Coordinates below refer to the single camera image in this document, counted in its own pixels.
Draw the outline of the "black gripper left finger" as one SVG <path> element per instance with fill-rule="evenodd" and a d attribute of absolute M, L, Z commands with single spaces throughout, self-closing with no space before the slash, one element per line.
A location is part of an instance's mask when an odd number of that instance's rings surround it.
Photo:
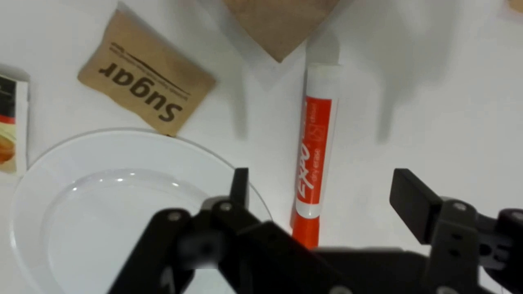
<path fill-rule="evenodd" d="M 241 208 L 248 206 L 248 170 L 246 168 L 233 170 L 228 198 L 236 206 L 241 206 Z"/>

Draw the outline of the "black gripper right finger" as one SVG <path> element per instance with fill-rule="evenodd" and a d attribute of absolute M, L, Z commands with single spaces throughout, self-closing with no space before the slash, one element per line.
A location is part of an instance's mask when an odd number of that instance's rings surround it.
<path fill-rule="evenodd" d="M 395 168 L 388 204 L 419 244 L 429 244 L 442 199 L 408 168 Z"/>

